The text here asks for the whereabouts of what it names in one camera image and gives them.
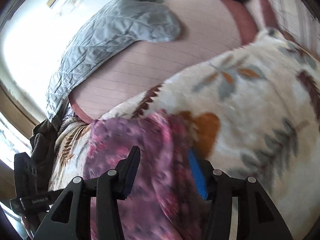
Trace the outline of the purple floral shirt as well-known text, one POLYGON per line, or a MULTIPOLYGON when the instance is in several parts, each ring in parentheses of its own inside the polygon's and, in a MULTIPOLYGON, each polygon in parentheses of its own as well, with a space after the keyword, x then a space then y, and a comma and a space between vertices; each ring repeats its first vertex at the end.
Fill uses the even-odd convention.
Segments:
POLYGON ((95 120, 88 143, 84 179, 101 176, 133 146, 140 148, 132 191, 118 203, 126 239, 203 239, 208 211, 191 174, 190 140, 180 116, 95 120))

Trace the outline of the dark grey knitted garment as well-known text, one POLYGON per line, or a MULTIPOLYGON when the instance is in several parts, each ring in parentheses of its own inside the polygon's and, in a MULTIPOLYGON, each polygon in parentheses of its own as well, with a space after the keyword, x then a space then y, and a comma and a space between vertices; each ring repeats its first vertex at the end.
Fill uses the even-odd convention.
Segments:
POLYGON ((55 159, 54 145, 57 140, 58 131, 62 126, 62 119, 69 104, 66 99, 53 120, 45 119, 36 125, 32 131, 30 144, 32 148, 31 159, 37 170, 39 184, 48 184, 52 175, 55 159))

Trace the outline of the cream leaf-pattern blanket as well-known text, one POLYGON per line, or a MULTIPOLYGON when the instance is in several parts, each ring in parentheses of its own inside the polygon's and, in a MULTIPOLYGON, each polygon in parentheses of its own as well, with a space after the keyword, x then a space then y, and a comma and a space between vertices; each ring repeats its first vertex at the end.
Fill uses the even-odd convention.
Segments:
MULTIPOLYGON (((319 217, 319 62, 276 29, 184 69, 98 120, 178 115, 190 149, 231 177, 255 177, 294 239, 319 217)), ((91 124, 69 120, 48 189, 83 178, 91 124)))

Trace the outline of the pink quilted bedding roll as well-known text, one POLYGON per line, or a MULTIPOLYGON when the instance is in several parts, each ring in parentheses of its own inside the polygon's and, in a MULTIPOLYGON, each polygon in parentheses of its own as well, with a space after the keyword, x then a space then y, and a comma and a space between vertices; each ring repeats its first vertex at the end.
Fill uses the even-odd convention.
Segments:
POLYGON ((136 42, 107 60, 69 95, 82 121, 99 119, 113 107, 185 67, 252 42, 257 26, 247 9, 232 0, 168 0, 181 32, 171 42, 136 42))

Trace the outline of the grey quilted pillow cover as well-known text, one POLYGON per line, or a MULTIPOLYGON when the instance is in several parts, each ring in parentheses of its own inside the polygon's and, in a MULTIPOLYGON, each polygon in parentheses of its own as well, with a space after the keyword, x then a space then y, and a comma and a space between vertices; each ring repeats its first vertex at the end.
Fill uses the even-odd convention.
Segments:
POLYGON ((51 76, 46 116, 55 122, 71 91, 107 60, 138 41, 171 42, 180 34, 177 16, 159 0, 111 0, 73 36, 51 76))

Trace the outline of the striped floral cushion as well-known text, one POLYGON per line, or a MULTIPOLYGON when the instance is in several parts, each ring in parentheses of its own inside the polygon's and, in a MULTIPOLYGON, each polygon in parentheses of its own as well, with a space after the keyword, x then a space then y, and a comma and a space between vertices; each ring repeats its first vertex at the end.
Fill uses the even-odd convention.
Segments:
POLYGON ((319 54, 319 20, 302 0, 268 0, 279 27, 303 47, 319 54))

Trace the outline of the wooden window frame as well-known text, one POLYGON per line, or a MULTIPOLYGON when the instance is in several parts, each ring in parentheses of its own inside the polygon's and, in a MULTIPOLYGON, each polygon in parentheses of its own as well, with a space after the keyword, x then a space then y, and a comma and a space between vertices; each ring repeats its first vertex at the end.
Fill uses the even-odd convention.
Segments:
POLYGON ((10 94, 1 81, 1 113, 22 135, 30 139, 39 122, 10 94))

